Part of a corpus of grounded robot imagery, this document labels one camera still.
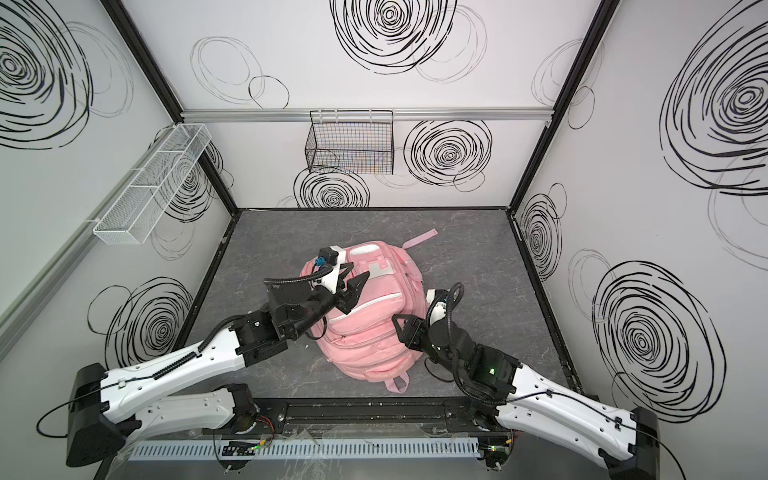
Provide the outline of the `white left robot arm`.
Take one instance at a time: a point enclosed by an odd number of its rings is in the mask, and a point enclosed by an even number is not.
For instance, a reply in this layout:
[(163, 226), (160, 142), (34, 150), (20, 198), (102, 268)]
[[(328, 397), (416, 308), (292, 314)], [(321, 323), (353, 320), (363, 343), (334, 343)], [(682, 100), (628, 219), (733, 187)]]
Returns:
[(105, 460), (138, 440), (180, 430), (231, 427), (247, 432), (258, 419), (248, 387), (183, 394), (206, 379), (239, 371), (287, 350), (332, 310), (349, 313), (370, 275), (352, 264), (326, 266), (297, 278), (267, 279), (267, 302), (220, 321), (200, 342), (133, 366), (81, 368), (67, 411), (67, 466)]

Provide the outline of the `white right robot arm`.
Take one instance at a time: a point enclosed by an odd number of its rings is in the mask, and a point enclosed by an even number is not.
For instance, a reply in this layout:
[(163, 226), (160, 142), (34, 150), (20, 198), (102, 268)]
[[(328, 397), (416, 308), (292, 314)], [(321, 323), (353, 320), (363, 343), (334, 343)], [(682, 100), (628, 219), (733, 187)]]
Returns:
[(612, 479), (660, 476), (655, 413), (625, 410), (578, 394), (517, 358), (471, 339), (455, 322), (397, 314), (398, 340), (445, 368), (480, 409), (485, 428), (530, 433), (605, 468)]

